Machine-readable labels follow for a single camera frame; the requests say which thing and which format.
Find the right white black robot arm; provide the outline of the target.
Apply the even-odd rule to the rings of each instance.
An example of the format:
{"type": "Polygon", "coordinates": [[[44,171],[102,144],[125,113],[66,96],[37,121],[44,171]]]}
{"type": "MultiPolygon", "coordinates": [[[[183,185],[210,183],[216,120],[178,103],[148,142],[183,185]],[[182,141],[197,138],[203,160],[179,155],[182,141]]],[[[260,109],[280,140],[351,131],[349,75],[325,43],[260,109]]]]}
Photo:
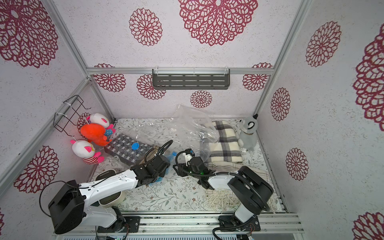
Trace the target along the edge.
{"type": "Polygon", "coordinates": [[[249,167],[242,166],[235,172],[216,172],[208,169],[192,149],[186,149],[177,153],[173,168],[180,177],[197,179],[206,190],[232,191],[241,203],[233,215],[234,223],[245,223],[261,212],[271,210],[268,201],[273,187],[249,167]]]}

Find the grey cream plaid scarf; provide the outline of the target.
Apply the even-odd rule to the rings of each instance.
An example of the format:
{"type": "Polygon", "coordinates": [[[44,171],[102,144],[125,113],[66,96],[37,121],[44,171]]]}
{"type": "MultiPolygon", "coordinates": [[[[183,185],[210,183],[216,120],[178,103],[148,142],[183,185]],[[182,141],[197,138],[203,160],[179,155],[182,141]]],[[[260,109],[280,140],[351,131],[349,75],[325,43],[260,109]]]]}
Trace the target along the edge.
{"type": "Polygon", "coordinates": [[[219,138],[216,143],[209,143],[210,155],[207,162],[241,163],[243,157],[233,127],[226,121],[214,121],[212,124],[219,138]]]}

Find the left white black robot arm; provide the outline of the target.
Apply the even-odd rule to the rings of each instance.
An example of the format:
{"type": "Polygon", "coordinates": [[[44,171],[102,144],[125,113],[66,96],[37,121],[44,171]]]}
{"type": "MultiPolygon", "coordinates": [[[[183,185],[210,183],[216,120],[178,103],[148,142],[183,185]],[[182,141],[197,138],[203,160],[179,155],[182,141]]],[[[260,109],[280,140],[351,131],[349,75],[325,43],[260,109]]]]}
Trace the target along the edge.
{"type": "Polygon", "coordinates": [[[79,226],[94,226],[103,233],[129,228],[119,208],[96,207],[95,202],[118,192],[149,185],[157,178],[164,177],[170,166],[164,152],[172,143],[169,140],[161,146],[150,161],[111,177],[82,184],[75,180],[64,182],[49,203],[49,212],[46,214],[52,220],[55,234],[66,234],[79,226]]]}

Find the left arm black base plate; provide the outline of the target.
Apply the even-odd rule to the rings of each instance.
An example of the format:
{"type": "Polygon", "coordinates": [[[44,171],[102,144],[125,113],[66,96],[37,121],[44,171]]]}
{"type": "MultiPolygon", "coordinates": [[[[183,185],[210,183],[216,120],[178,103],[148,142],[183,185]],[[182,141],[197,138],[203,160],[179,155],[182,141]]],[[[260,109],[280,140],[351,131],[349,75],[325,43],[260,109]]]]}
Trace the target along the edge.
{"type": "Polygon", "coordinates": [[[97,233],[137,233],[140,221],[141,217],[125,216],[124,220],[118,218],[117,221],[108,228],[97,227],[97,233]]]}

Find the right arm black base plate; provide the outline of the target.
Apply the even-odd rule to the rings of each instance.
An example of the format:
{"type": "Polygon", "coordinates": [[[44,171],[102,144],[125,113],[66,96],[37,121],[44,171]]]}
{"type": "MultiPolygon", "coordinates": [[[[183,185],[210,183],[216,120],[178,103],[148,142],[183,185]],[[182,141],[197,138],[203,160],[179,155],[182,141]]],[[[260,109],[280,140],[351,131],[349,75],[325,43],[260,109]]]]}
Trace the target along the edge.
{"type": "Polygon", "coordinates": [[[230,232],[230,231],[243,231],[243,232],[259,232],[261,226],[259,219],[256,215],[251,216],[244,223],[239,220],[235,215],[225,216],[221,215],[218,218],[219,220],[219,229],[220,231],[230,232]]]}

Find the clear plastic vacuum bag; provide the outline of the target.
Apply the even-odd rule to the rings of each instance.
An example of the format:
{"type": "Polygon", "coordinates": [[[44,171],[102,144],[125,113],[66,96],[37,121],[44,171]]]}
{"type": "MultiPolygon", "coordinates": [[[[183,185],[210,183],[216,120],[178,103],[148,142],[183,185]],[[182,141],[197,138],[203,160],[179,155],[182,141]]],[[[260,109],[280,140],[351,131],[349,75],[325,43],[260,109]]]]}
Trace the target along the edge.
{"type": "Polygon", "coordinates": [[[192,149],[204,162],[209,161],[210,145],[219,140],[219,132],[206,113],[183,105],[168,119],[120,119],[117,133],[159,147],[172,140],[170,151],[192,149]]]}

